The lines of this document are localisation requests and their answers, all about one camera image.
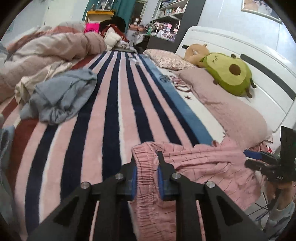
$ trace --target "teal curtain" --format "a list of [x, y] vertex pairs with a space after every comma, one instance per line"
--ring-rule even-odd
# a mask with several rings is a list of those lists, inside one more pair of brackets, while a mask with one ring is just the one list
[[[126, 30], [128, 29], [128, 24], [131, 20], [131, 15], [133, 13], [133, 8], [135, 5], [136, 0], [115, 0], [113, 4], [113, 10], [116, 10], [115, 16], [119, 16], [124, 19], [126, 22]], [[89, 0], [83, 18], [82, 20], [84, 21], [86, 12], [91, 9], [91, 6], [94, 4], [95, 6], [97, 5], [98, 0]]]

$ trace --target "white headboard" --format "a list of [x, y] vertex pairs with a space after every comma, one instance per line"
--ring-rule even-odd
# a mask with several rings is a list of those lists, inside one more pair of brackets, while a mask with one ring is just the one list
[[177, 54], [184, 57], [192, 44], [207, 44], [210, 52], [235, 54], [245, 60], [257, 85], [253, 98], [239, 97], [257, 109], [273, 131], [273, 149], [280, 146], [280, 127], [296, 123], [296, 68], [273, 49], [233, 32], [193, 26], [181, 42]]

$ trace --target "tan plush toy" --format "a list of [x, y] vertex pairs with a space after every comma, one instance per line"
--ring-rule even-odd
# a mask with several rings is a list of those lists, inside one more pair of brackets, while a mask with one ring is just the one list
[[194, 64], [200, 68], [204, 67], [203, 62], [201, 60], [208, 55], [210, 52], [207, 49], [207, 45], [193, 44], [188, 47], [185, 53], [185, 60]]

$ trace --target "pink bag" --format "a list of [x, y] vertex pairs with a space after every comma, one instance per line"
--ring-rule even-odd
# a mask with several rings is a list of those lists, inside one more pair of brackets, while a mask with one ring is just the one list
[[84, 33], [87, 32], [99, 32], [100, 24], [99, 23], [87, 23], [85, 25]]

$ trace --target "metal bolt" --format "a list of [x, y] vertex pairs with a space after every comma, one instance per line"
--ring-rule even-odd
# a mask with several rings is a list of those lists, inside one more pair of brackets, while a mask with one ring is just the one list
[[212, 182], [212, 181], [207, 182], [206, 185], [207, 185], [207, 187], [209, 187], [209, 188], [213, 188], [213, 187], [216, 186], [216, 184], [215, 184], [214, 182]]
[[88, 189], [90, 187], [90, 184], [88, 182], [83, 182], [80, 184], [80, 187], [82, 189]]
[[172, 174], [173, 179], [179, 179], [180, 177], [181, 177], [181, 175], [179, 173], [177, 173], [177, 172]]
[[123, 178], [124, 178], [124, 176], [123, 176], [122, 173], [117, 173], [117, 174], [115, 175], [115, 179], [116, 179], [116, 180], [121, 180], [121, 179], [123, 179]]

